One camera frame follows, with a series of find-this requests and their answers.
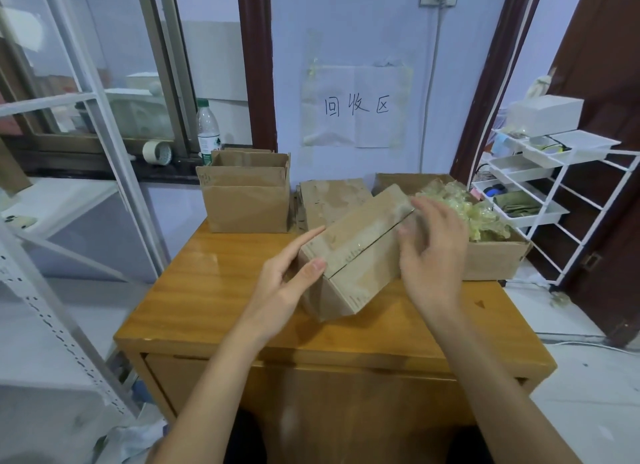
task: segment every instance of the plastic bag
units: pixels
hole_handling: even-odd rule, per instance
[[[509,225],[493,211],[491,203],[473,203],[467,187],[458,181],[444,184],[434,179],[416,195],[424,195],[452,208],[468,223],[469,241],[496,241],[509,238]]]

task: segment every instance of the packing tape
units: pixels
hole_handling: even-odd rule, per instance
[[[149,164],[167,165],[172,159],[171,145],[164,140],[149,140],[142,147],[142,157]]]

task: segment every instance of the green fabric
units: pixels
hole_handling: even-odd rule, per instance
[[[493,201],[511,218],[536,215],[540,213],[542,207],[538,201],[524,191],[498,194],[493,196]]]

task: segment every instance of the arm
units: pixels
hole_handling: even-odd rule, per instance
[[[265,262],[249,303],[207,364],[153,464],[223,461],[254,359],[284,327],[302,293],[322,276],[326,264],[313,259],[287,283],[283,282],[285,271],[300,247],[323,230],[316,228],[298,237]]]
[[[404,286],[465,390],[497,464],[579,464],[580,460],[478,334],[460,306],[467,226],[457,213],[424,197],[429,247],[416,250],[416,227],[398,230]]]

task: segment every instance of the fingernail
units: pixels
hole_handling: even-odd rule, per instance
[[[326,267],[326,262],[322,258],[314,258],[311,261],[311,265],[313,265],[316,270],[324,270],[324,267]]]

